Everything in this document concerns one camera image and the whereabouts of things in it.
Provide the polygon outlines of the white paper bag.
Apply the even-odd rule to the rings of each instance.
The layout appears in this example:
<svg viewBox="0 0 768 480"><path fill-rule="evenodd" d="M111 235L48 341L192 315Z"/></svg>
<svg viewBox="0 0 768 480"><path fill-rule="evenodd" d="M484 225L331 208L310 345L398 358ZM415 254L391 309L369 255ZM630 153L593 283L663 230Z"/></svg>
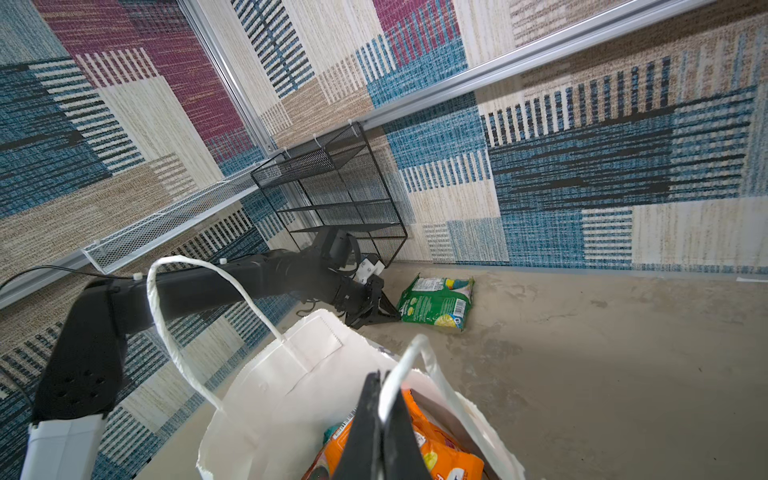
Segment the white paper bag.
<svg viewBox="0 0 768 480"><path fill-rule="evenodd" d="M156 276L161 266L172 263L213 274L266 326L272 323L238 280L211 263L170 256L156 260L148 271L147 298L155 328L182 377L216 409L198 451L202 478L297 477L318 448L320 434L347 417L359 399L365 375L376 371L390 375L384 382L386 404L394 402L396 387L414 388L434 404L437 419L478 448L490 463L491 477L524 478L523 465L482 412L449 384L423 334L397 357L329 311L316 310L286 333L278 333L240 370L227 394L216 396L197 378L166 325L170 297L159 292Z"/></svg>

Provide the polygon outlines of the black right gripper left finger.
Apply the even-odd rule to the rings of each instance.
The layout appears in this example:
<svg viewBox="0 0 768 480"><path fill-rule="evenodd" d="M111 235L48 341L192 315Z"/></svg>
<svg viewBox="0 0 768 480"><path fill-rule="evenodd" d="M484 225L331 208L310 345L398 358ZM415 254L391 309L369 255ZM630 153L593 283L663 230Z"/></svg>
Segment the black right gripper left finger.
<svg viewBox="0 0 768 480"><path fill-rule="evenodd" d="M333 480L378 479L381 467L381 421L378 404L381 374L369 373L358 400L351 430Z"/></svg>

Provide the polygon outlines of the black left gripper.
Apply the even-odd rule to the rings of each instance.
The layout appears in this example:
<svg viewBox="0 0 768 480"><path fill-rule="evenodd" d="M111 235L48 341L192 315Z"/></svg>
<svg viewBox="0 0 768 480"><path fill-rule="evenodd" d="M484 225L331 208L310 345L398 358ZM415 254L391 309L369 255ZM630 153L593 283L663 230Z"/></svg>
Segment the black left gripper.
<svg viewBox="0 0 768 480"><path fill-rule="evenodd" d="M332 305L344 315L347 326L352 329L399 322L401 316L396 307L381 305L383 288L384 281L376 275L365 285L345 278L341 280Z"/></svg>

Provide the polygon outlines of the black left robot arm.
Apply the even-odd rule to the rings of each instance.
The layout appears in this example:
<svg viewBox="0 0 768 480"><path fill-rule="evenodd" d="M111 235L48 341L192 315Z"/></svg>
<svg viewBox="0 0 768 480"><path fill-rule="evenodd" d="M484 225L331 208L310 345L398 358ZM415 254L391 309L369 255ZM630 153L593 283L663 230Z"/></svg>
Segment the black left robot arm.
<svg viewBox="0 0 768 480"><path fill-rule="evenodd" d="M168 320L240 301L297 294L343 314L347 326L397 322L401 316L375 274L345 266L366 261L357 238L325 226L299 252L271 250L217 269L187 266L144 279L109 277L88 284L71 306L31 407L24 479L88 479L109 413L123 388L130 336L153 327L155 290Z"/></svg>

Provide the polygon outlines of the orange snack bag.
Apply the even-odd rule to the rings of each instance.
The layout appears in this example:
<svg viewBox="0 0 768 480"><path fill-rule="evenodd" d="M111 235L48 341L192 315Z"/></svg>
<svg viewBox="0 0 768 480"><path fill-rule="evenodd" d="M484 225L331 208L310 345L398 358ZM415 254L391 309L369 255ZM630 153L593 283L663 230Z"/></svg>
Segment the orange snack bag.
<svg viewBox="0 0 768 480"><path fill-rule="evenodd" d="M433 479L486 479L484 461L464 449L454 436L446 432L434 418L417 403L413 389L403 389L420 454ZM344 422L333 425L324 433L323 448L302 479L330 479L335 472L356 410Z"/></svg>

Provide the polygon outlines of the small green snack bag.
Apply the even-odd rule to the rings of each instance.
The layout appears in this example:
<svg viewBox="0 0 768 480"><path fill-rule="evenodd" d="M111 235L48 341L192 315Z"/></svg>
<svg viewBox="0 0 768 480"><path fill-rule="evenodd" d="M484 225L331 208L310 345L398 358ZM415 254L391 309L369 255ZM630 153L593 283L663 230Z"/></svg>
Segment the small green snack bag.
<svg viewBox="0 0 768 480"><path fill-rule="evenodd" d="M421 277L402 292L397 308L406 323L463 331L472 309L473 278Z"/></svg>

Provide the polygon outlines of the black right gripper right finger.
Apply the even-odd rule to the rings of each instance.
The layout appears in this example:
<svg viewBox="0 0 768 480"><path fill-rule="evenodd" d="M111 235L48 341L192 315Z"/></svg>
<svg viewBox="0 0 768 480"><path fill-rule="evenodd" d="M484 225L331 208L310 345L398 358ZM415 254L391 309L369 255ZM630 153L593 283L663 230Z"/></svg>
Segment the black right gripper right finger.
<svg viewBox="0 0 768 480"><path fill-rule="evenodd" d="M383 423L383 478L386 480L430 480L411 417L402 393Z"/></svg>

